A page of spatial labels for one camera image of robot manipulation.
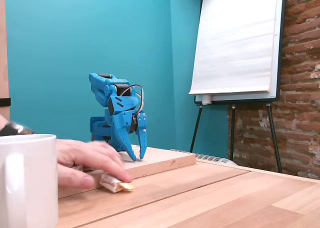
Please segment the person's hand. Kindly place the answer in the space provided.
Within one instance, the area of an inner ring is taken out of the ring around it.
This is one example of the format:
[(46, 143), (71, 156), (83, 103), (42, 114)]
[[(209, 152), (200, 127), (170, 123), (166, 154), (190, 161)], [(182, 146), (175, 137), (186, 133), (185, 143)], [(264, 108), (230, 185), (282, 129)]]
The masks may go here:
[(119, 153), (105, 141), (82, 142), (71, 139), (56, 141), (58, 185), (76, 189), (91, 189), (95, 186), (93, 176), (73, 169), (85, 165), (93, 170), (103, 170), (119, 180), (130, 183), (132, 177), (124, 167)]

